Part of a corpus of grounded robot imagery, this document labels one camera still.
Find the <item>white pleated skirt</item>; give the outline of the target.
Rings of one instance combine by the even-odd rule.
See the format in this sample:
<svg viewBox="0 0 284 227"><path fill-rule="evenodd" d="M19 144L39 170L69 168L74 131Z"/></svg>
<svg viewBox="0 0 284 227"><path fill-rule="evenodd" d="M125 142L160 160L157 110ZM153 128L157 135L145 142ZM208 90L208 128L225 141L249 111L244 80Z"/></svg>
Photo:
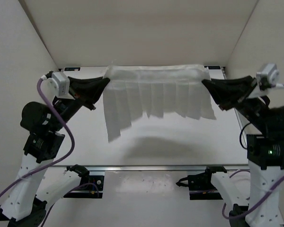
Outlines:
<svg viewBox="0 0 284 227"><path fill-rule="evenodd" d="M209 69L200 64L176 66L109 66L110 82L103 92L108 141L121 136L132 122L166 113L183 118L214 120L211 96L202 84Z"/></svg>

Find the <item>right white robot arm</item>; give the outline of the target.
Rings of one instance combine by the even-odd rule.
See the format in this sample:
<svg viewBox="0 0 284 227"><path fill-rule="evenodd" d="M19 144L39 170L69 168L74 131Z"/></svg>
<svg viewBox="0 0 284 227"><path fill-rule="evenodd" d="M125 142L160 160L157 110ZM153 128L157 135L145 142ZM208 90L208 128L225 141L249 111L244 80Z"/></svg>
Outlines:
<svg viewBox="0 0 284 227"><path fill-rule="evenodd" d="M277 227L279 185L284 181L284 106L269 107L268 92L284 89L272 76L241 79L204 79L214 102L222 110L236 109L259 134L248 134L247 158L250 196L245 199L225 171L203 177L207 189L219 192L230 208L226 219L232 227Z"/></svg>

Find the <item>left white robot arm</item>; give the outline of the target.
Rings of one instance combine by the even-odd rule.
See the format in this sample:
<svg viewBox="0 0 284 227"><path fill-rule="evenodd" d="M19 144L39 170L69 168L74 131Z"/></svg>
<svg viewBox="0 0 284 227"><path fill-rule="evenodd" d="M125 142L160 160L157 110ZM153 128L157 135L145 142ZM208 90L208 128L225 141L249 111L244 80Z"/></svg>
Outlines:
<svg viewBox="0 0 284 227"><path fill-rule="evenodd" d="M0 221L10 227L43 226L53 205L66 194L85 187L98 187L89 180L89 170L80 165L66 168L57 182L44 190L39 186L47 169L60 160L56 157L65 138L74 136L67 122L78 110L95 109L109 79L74 79L60 72L49 72L37 83L43 102L27 103L21 114L21 127L29 132L24 146L18 175L4 193L7 199L0 205Z"/></svg>

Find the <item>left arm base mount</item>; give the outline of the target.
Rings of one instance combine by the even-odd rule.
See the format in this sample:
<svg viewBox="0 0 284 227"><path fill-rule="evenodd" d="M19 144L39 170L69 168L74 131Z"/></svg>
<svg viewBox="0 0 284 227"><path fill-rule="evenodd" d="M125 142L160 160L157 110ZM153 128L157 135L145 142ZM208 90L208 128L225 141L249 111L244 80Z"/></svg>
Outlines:
<svg viewBox="0 0 284 227"><path fill-rule="evenodd" d="M81 199L102 199L104 189L105 173L90 171L84 166L67 166L67 172L75 172L80 178L80 183L72 191L69 191L64 198Z"/></svg>

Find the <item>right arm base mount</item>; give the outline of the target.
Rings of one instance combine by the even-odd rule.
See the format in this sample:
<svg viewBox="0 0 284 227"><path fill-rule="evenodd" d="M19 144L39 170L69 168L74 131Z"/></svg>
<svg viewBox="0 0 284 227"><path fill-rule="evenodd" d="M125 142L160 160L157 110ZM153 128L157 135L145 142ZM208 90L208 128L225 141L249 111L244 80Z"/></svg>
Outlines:
<svg viewBox="0 0 284 227"><path fill-rule="evenodd" d="M211 183L212 175L217 172L227 173L227 170L223 166L207 166L204 172L181 178L176 185L188 187L190 200L222 200L220 193Z"/></svg>

